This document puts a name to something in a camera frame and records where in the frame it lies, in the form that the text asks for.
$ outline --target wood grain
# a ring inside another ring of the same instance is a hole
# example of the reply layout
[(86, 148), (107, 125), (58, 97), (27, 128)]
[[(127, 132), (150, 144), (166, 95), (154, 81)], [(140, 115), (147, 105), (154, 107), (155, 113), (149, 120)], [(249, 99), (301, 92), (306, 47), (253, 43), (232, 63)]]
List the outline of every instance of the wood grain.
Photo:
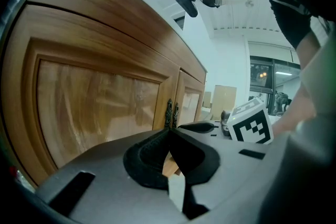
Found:
[(111, 27), (61, 10), (28, 5), (5, 51), (1, 94), (8, 137), (36, 185), (57, 170), (44, 140), (36, 100), (44, 61), (94, 74), (103, 72), (110, 78), (119, 75), (156, 83), (153, 128), (164, 126), (167, 101), (175, 99), (179, 66)]
[(83, 14), (139, 40), (205, 83), (205, 70), (172, 27), (142, 0), (28, 0)]
[(184, 93), (183, 103), (182, 106), (180, 106), (179, 125), (196, 121), (195, 116), (199, 99), (200, 95), (198, 93)]
[(41, 61), (38, 112), (58, 168), (98, 144), (153, 128), (159, 84)]
[(236, 102), (236, 87), (229, 87), (223, 85), (216, 85), (214, 91), (214, 98), (211, 107), (211, 113), (213, 114), (213, 120), (220, 120), (223, 110), (232, 111)]
[(177, 125), (196, 122), (201, 113), (204, 84), (180, 71), (175, 102), (180, 106)]
[(169, 178), (173, 174), (175, 174), (178, 171), (178, 169), (179, 169), (179, 166), (175, 162), (172, 154), (168, 152), (167, 157), (163, 163), (162, 175)]
[(204, 92), (203, 107), (210, 108), (210, 103), (211, 103), (211, 92)]

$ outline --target black slot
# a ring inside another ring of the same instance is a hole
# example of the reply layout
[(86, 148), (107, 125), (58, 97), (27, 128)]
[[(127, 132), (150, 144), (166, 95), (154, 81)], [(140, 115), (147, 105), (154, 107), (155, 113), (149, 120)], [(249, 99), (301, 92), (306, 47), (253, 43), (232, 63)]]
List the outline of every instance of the black slot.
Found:
[(169, 151), (185, 176), (186, 185), (208, 182), (220, 164), (219, 154), (215, 149), (178, 129), (172, 130)]
[(169, 151), (169, 132), (169, 128), (158, 131), (124, 154), (127, 173), (143, 187), (168, 190), (168, 178), (162, 175), (162, 169)]
[(182, 212), (190, 220), (209, 212), (208, 208), (196, 202), (190, 185), (185, 186)]
[(241, 150), (239, 151), (240, 154), (249, 156), (255, 159), (263, 159), (265, 157), (265, 153), (250, 151), (250, 150)]
[(95, 175), (93, 174), (80, 172), (57, 194), (49, 206), (68, 217), (94, 178)]
[(209, 122), (197, 122), (193, 124), (185, 124), (185, 125), (180, 125), (178, 128), (186, 129), (195, 133), (209, 133), (214, 130), (214, 128), (218, 128), (218, 126), (209, 123)]

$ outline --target cabinet door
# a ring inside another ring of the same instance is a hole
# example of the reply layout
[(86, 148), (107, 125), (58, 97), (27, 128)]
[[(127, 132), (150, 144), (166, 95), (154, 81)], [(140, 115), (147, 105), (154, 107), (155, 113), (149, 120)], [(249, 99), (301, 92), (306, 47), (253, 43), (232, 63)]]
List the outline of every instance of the cabinet door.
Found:
[(201, 113), (204, 84), (180, 71), (175, 102), (178, 103), (179, 115), (177, 126), (198, 121)]
[(83, 14), (134, 37), (200, 82), (205, 70), (174, 29), (143, 0), (28, 0)]
[(39, 185), (103, 142), (164, 126), (179, 67), (111, 27), (28, 5), (5, 52), (2, 105), (8, 137)]

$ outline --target ceiling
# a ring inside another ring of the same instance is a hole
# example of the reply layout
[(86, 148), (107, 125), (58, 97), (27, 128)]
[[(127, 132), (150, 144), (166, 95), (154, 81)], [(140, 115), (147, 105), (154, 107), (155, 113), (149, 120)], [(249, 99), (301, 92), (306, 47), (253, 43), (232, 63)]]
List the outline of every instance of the ceiling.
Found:
[[(185, 15), (175, 0), (155, 1), (173, 19)], [(235, 1), (220, 8), (208, 8), (203, 4), (197, 7), (210, 37), (227, 34), (228, 29), (230, 32), (234, 29), (245, 35), (248, 41), (291, 47), (278, 27), (268, 0)], [(312, 20), (312, 29), (320, 42), (326, 40), (327, 36), (316, 18)]]

